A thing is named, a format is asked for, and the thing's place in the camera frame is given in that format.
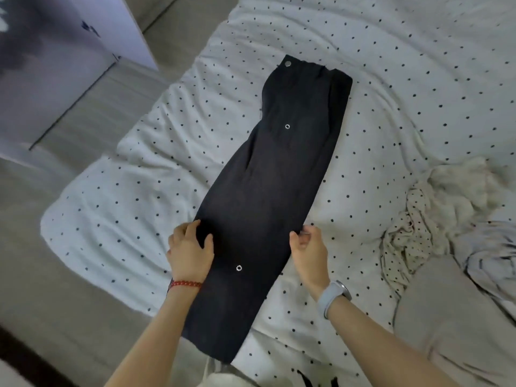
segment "folded black pants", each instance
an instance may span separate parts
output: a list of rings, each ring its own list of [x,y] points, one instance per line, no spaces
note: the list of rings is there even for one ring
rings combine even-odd
[[[339,137],[352,79],[286,56],[261,94],[262,118],[204,198],[196,219],[212,268],[183,337],[230,363],[290,255]]]

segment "watch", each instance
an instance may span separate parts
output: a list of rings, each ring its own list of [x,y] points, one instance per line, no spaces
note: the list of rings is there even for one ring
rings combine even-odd
[[[324,319],[328,318],[328,308],[330,308],[333,300],[337,299],[340,295],[344,296],[349,301],[352,299],[352,294],[349,293],[348,288],[336,279],[335,281],[330,282],[330,285],[328,285],[324,290],[317,302],[317,309]]]

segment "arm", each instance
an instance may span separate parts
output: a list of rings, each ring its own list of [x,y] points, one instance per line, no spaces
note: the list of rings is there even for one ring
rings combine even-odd
[[[319,228],[305,225],[303,231],[299,236],[290,234],[292,258],[301,281],[317,301],[330,284],[328,251]],[[459,387],[344,296],[332,302],[328,318],[374,387]]]
[[[176,281],[204,282],[213,261],[213,237],[202,249],[196,240],[200,221],[185,223],[169,237],[167,258]],[[186,315],[196,287],[173,286],[158,314],[118,366],[105,387],[163,387],[167,384]]]

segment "bed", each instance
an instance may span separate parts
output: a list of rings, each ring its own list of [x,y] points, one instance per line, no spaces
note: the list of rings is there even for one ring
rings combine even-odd
[[[353,78],[341,134],[306,219],[321,227],[332,278],[392,330],[397,299],[380,237],[424,170],[516,151],[516,2],[240,0],[182,79],[71,182],[41,234],[74,272],[154,315],[171,274],[167,238],[190,221],[261,116],[261,89],[285,55]],[[514,195],[497,219],[513,220]],[[260,385],[368,385],[321,320],[289,261],[233,365]]]

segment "red beaded bracelet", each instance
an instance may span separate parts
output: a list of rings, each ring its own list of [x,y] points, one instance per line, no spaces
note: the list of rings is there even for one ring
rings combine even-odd
[[[177,286],[177,285],[184,285],[184,286],[194,286],[196,288],[200,288],[202,286],[202,283],[201,282],[195,282],[195,281],[170,281],[170,285],[168,286],[168,290],[167,290],[167,293],[168,291],[170,290],[171,287],[173,286]]]

